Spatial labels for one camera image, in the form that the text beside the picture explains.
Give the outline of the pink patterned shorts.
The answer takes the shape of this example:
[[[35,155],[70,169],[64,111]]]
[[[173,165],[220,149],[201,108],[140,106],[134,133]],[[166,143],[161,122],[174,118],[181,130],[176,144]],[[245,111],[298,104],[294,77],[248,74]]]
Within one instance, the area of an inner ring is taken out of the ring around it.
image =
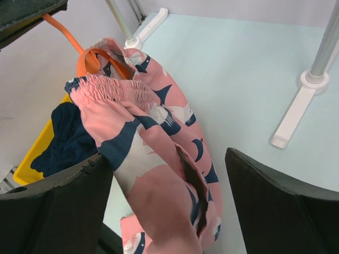
[[[124,253],[203,253],[219,237],[221,187],[186,97],[142,51],[111,38],[95,47],[129,77],[96,55],[99,71],[65,89],[132,209],[120,221]]]

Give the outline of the orange hanger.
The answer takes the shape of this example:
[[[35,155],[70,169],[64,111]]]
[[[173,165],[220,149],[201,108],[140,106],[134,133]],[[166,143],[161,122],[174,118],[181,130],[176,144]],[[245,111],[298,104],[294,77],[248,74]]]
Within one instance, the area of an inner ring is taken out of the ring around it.
[[[115,68],[115,70],[117,71],[121,78],[123,79],[131,78],[130,71],[121,63],[114,60],[105,50],[99,48],[88,48],[84,50],[77,42],[77,40],[73,37],[73,35],[52,16],[50,16],[49,14],[45,14],[42,16],[42,18],[50,25],[52,25],[54,28],[59,30],[79,53],[79,58],[76,66],[77,76],[85,76],[87,74],[97,74],[100,70],[101,65],[96,55],[100,55],[103,58],[105,58]]]

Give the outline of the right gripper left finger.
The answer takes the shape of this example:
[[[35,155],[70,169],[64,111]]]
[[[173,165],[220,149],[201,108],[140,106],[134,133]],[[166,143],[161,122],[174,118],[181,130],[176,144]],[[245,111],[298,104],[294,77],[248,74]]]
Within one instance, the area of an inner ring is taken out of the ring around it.
[[[1,253],[95,253],[113,171],[94,155],[1,195]]]

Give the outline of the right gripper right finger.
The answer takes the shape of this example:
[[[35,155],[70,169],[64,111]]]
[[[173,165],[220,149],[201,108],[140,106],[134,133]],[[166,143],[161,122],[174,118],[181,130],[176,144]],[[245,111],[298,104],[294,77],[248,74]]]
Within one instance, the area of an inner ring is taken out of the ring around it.
[[[235,148],[225,164],[247,253],[338,253],[338,192]]]

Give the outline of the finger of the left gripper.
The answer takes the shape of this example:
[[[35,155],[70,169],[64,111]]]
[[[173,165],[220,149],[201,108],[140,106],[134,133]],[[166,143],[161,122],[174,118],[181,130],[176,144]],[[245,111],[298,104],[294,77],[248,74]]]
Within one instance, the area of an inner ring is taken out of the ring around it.
[[[2,0],[1,49],[27,33],[43,20],[67,9],[67,0]]]

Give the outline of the navy blue shorts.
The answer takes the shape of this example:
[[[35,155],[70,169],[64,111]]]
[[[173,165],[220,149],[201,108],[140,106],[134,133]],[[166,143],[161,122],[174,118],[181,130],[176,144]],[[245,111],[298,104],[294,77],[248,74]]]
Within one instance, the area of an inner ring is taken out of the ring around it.
[[[93,138],[84,129],[79,108],[59,104],[51,114],[54,137],[47,149],[31,163],[31,168],[49,177],[72,167],[97,153]]]

